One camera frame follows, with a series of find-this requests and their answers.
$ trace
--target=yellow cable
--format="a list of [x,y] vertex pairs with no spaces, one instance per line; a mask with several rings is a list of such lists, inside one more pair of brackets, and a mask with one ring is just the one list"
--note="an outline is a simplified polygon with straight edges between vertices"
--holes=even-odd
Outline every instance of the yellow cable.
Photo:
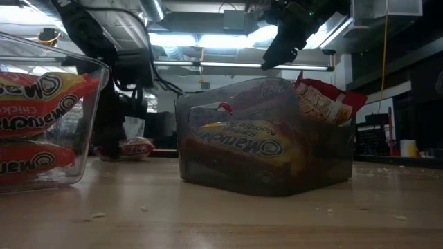
[[381,73],[381,90],[380,90],[380,102],[379,111],[381,108],[381,101],[383,100],[383,90],[385,89],[385,78],[386,78],[386,45],[388,43],[388,15],[389,15],[389,0],[386,2],[386,17],[385,17],[385,40],[383,45],[383,72]]
[[58,35],[57,35],[56,38],[50,39],[50,40],[48,40],[48,41],[43,41],[43,40],[40,40],[40,39],[38,39],[38,38],[37,38],[37,39],[39,40],[39,42],[50,43],[50,42],[53,42],[53,41],[59,39],[61,35],[62,35],[61,33],[58,33]]

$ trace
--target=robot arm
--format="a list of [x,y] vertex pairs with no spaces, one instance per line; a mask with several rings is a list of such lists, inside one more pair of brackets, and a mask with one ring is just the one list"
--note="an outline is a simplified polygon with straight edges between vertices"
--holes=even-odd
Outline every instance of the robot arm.
[[293,62],[297,50],[318,32],[335,12],[347,15],[350,0],[273,0],[262,19],[278,27],[278,34],[264,54],[263,70]]

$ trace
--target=maruchan logo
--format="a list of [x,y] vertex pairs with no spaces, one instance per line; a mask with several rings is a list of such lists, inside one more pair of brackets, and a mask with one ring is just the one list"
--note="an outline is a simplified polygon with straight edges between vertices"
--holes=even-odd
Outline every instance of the maruchan logo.
[[245,154],[261,155],[266,157],[283,154],[283,146],[274,139],[255,140],[245,137],[225,135],[222,133],[198,133],[204,142],[234,147]]
[[66,112],[71,110],[77,103],[78,98],[69,94],[64,96],[58,106],[45,116],[14,116],[11,118],[0,118],[0,131],[18,131],[26,128],[44,128],[59,120]]
[[0,161],[0,176],[5,174],[23,173],[45,168],[55,163],[55,156],[49,152],[36,154],[31,160]]
[[43,75],[30,86],[0,84],[0,96],[23,96],[29,100],[45,100],[53,97],[62,88],[62,80],[56,75]]

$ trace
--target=desk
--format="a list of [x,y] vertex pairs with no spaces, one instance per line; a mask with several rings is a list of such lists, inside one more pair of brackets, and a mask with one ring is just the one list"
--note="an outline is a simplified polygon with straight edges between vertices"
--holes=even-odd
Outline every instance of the desk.
[[92,158],[75,185],[0,196],[0,222],[10,249],[443,248],[443,172],[355,163],[346,183],[264,198],[184,183],[177,159]]

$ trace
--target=black cable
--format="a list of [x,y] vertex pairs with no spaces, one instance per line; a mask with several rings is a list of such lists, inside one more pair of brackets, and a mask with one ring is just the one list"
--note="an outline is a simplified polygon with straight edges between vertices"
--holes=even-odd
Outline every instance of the black cable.
[[177,95],[183,95],[183,90],[181,88],[179,88],[178,86],[176,86],[175,84],[164,80],[160,75],[159,72],[157,72],[157,69],[154,65],[154,54],[152,53],[152,45],[151,45],[151,40],[150,40],[150,35],[147,31],[147,28],[145,28],[145,23],[143,23],[143,21],[140,19],[140,17],[137,17],[134,13],[132,13],[129,10],[125,10],[125,9],[121,9],[121,8],[110,8],[110,7],[90,7],[90,6],[84,6],[83,4],[81,4],[78,1],[78,4],[80,4],[85,10],[90,10],[90,11],[114,11],[114,12],[123,12],[125,14],[130,15],[131,17],[133,17],[145,30],[145,34],[147,37],[147,45],[148,45],[148,50],[150,53],[150,62],[151,62],[151,66],[152,66],[152,70],[154,71],[155,76],[157,77],[157,79],[159,79],[159,82],[164,84],[164,87],[169,90],[169,91],[173,91],[174,93],[176,93]]
[[225,5],[226,3],[229,4],[230,6],[232,6],[232,7],[234,8],[234,10],[237,10],[237,8],[236,8],[233,4],[231,4],[231,3],[229,3],[229,2],[223,2],[223,3],[221,3],[221,5],[220,5],[219,13],[220,13],[220,10],[222,10],[223,5]]

